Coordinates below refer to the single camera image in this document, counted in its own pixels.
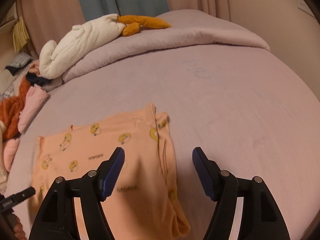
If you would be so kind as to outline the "lilac folded duvet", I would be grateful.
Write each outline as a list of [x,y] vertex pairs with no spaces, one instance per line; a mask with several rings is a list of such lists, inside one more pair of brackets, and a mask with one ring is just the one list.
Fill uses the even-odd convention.
[[215,43],[270,50],[270,46],[257,34],[198,10],[170,11],[157,18],[165,20],[171,27],[142,28],[132,36],[120,35],[112,42],[91,51],[60,77],[51,80],[52,83],[46,85],[45,90],[51,91],[65,82],[118,60],[154,50]]

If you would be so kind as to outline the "white power strip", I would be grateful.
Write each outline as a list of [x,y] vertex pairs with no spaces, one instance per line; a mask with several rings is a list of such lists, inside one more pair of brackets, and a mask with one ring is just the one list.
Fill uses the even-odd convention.
[[299,10],[305,12],[306,14],[310,15],[311,17],[315,18],[314,14],[312,13],[311,9],[308,7],[304,0],[298,0],[297,7]]

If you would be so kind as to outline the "grey plaid pillow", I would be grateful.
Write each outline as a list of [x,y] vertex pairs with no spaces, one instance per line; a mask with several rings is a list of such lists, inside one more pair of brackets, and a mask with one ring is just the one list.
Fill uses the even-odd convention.
[[8,70],[12,76],[14,76],[29,63],[31,63],[32,60],[33,58],[30,55],[25,52],[21,52],[6,65],[5,69]]

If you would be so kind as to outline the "white plush goose toy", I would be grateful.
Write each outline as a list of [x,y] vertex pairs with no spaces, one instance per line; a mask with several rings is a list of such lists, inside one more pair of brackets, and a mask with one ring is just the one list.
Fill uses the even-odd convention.
[[40,75],[48,80],[60,77],[91,51],[102,47],[120,35],[132,36],[140,28],[167,29],[163,19],[149,16],[109,14],[72,26],[60,42],[49,40],[39,55]]

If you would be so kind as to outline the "yellow fringed hanging cloth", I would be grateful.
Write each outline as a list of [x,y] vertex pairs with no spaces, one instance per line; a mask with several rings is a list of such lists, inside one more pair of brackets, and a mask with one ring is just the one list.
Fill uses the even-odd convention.
[[30,36],[24,23],[23,17],[20,17],[12,29],[12,40],[15,52],[21,49],[28,43]]

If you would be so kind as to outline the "pink folded garment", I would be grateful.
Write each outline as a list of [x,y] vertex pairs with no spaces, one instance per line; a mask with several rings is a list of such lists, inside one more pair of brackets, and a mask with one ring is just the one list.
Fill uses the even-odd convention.
[[25,105],[19,114],[18,131],[23,134],[36,114],[49,99],[49,94],[38,85],[31,86],[26,94]]

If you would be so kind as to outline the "dark navy garment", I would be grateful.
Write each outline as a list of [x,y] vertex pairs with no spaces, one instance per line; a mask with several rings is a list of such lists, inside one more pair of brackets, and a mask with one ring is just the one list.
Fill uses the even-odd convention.
[[45,77],[37,76],[35,73],[30,72],[26,74],[25,78],[32,86],[38,85],[40,87],[43,87],[44,85],[51,84],[52,82],[51,80]]

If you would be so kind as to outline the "pink beige curtain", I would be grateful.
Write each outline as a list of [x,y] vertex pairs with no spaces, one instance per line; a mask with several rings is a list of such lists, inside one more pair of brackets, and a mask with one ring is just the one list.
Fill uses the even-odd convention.
[[79,0],[17,0],[17,9],[35,56],[49,40],[59,42],[72,26],[85,23]]

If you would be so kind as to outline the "light pink small garment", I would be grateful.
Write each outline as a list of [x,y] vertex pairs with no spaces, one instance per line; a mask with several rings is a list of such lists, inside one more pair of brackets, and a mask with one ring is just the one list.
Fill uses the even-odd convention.
[[7,172],[10,172],[11,170],[12,162],[14,161],[14,157],[17,152],[19,144],[20,144],[19,138],[12,138],[4,143],[3,159],[4,159],[4,167]]

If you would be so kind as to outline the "rust orange fluffy garment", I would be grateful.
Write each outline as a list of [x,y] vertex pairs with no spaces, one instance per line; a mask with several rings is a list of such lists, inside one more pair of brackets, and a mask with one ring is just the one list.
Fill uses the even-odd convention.
[[2,140],[7,141],[18,135],[17,128],[20,112],[23,110],[26,95],[31,87],[25,76],[22,78],[18,95],[8,97],[1,101],[1,130]]

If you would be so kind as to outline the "peach cartoon print garment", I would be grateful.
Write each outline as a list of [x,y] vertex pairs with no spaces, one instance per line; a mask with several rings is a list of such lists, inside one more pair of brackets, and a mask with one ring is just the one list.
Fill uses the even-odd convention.
[[125,161],[114,190],[103,203],[116,239],[178,239],[190,224],[177,196],[176,158],[168,115],[147,104],[87,126],[39,137],[28,203],[30,220],[56,177],[79,178],[123,148]]

